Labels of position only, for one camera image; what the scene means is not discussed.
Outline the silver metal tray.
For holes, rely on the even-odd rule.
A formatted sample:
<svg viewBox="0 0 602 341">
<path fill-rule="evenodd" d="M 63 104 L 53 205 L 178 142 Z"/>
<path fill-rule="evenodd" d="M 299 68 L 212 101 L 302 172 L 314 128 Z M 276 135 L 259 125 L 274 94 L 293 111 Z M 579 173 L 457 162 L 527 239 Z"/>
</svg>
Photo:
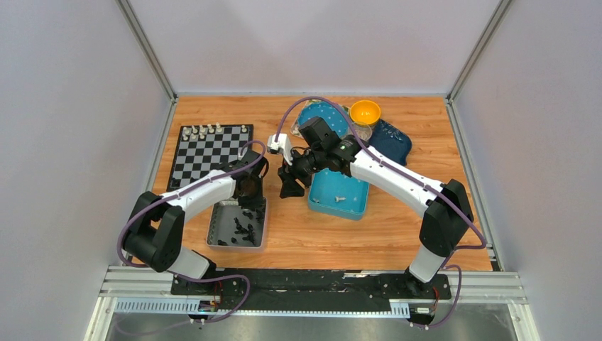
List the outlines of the silver metal tray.
<svg viewBox="0 0 602 341">
<path fill-rule="evenodd" d="M 221 251 L 260 252 L 266 247 L 268 201 L 253 209 L 242 208 L 236 200 L 214 204 L 206 244 Z"/>
</svg>

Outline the clear glass cup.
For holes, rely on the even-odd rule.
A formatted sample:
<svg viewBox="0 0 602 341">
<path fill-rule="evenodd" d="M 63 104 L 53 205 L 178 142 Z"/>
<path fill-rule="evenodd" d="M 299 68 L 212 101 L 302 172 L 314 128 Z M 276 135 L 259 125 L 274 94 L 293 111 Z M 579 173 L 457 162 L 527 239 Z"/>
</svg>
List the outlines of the clear glass cup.
<svg viewBox="0 0 602 341">
<path fill-rule="evenodd" d="M 363 124 L 357 124 L 357 123 L 353 122 L 352 128 L 361 140 L 366 141 L 366 142 L 368 142 L 370 140 L 372 133 L 373 133 L 373 130 L 370 126 L 366 126 Z"/>
</svg>

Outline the dark blue leaf plate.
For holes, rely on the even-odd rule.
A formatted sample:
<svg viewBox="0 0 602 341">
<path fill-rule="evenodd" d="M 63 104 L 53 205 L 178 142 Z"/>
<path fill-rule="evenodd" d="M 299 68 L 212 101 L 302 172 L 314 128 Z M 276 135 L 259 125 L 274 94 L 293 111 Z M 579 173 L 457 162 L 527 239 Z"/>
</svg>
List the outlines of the dark blue leaf plate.
<svg viewBox="0 0 602 341">
<path fill-rule="evenodd" d="M 402 166 L 407 165 L 407 157 L 412 149 L 410 137 L 387 121 L 379 120 L 373 127 L 370 146 Z"/>
</svg>

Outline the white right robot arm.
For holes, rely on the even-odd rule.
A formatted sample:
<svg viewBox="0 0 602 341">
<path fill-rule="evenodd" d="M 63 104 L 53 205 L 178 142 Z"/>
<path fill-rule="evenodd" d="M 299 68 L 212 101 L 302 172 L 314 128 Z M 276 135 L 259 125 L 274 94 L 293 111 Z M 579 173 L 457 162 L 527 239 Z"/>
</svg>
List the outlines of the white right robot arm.
<svg viewBox="0 0 602 341">
<path fill-rule="evenodd" d="M 407 269 L 405 288 L 413 297 L 425 296 L 433 288 L 434 275 L 474 224 L 464 185 L 412 172 L 355 136 L 340 137 L 321 117 L 306 121 L 300 133 L 307 143 L 302 153 L 293 149 L 287 134 L 268 138 L 269 151 L 283 156 L 278 170 L 283 183 L 280 196 L 304 195 L 313 175 L 328 169 L 374 185 L 405 203 L 422 218 L 421 245 Z"/>
</svg>

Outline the blue plastic bin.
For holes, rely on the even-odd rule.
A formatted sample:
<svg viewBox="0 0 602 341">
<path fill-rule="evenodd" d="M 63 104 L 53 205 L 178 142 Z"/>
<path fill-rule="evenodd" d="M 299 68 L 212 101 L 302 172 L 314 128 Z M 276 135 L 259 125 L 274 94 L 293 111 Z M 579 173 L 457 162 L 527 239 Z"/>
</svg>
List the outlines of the blue plastic bin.
<svg viewBox="0 0 602 341">
<path fill-rule="evenodd" d="M 327 169 L 315 173 L 307 197 L 312 211 L 348 220 L 365 214 L 369 183 Z"/>
</svg>

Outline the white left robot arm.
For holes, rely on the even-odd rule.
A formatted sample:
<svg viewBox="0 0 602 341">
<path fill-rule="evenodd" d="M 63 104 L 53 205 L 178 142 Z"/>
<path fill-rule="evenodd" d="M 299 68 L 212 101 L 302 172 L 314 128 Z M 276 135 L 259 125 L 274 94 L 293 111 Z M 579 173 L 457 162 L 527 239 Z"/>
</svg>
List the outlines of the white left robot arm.
<svg viewBox="0 0 602 341">
<path fill-rule="evenodd" d="M 210 271 L 214 262 L 183 246 L 184 226 L 222 200 L 235 199 L 245 208 L 262 205 L 261 180 L 268 168 L 263 154 L 246 148 L 235 161 L 178 190 L 141 194 L 118 237 L 118 255 L 129 253 L 140 267 L 170 272 L 190 280 L 198 294 L 211 293 L 217 285 L 217 275 Z"/>
</svg>

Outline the yellow bowl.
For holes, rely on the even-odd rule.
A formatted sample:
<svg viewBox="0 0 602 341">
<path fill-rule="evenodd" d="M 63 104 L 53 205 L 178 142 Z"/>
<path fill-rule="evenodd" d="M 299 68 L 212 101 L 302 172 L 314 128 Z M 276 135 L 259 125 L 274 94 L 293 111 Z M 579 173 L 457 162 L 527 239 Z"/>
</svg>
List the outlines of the yellow bowl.
<svg viewBox="0 0 602 341">
<path fill-rule="evenodd" d="M 349 108 L 349 116 L 358 125 L 374 126 L 381 118 L 381 107 L 371 100 L 359 100 Z"/>
</svg>

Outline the black and white chessboard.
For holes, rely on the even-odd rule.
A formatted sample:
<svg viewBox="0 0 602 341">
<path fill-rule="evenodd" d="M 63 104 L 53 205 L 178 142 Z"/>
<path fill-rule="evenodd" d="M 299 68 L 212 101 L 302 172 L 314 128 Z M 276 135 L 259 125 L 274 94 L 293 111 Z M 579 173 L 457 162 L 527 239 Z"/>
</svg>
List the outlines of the black and white chessboard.
<svg viewBox="0 0 602 341">
<path fill-rule="evenodd" d="M 245 125 L 247 132 L 241 132 Z M 197 140 L 191 141 L 192 127 L 198 129 Z M 199 139 L 199 127 L 202 125 L 181 126 L 178 140 L 173 154 L 172 165 L 166 190 L 168 192 L 185 187 L 200 178 L 222 163 L 229 163 L 237 159 L 239 149 L 253 139 L 254 126 L 252 124 L 221 124 L 222 132 L 210 134 L 207 125 L 204 139 Z M 188 141 L 183 141 L 183 129 L 188 128 L 190 134 Z"/>
</svg>

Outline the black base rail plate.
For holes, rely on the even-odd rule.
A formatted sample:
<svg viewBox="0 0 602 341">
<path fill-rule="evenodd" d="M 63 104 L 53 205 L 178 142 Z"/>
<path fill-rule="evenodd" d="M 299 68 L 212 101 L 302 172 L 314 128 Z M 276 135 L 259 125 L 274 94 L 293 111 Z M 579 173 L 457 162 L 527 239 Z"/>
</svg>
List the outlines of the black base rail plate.
<svg viewBox="0 0 602 341">
<path fill-rule="evenodd" d="M 240 302 L 244 310 L 311 312 L 384 312 L 394 299 L 418 299 L 433 303 L 449 300 L 449 280 L 437 274 L 424 284 L 405 272 L 362 274 L 360 271 L 299 269 L 237 269 L 209 271 L 218 283 L 192 283 L 174 279 L 171 293 L 178 296 L 220 298 L 220 307 Z"/>
</svg>

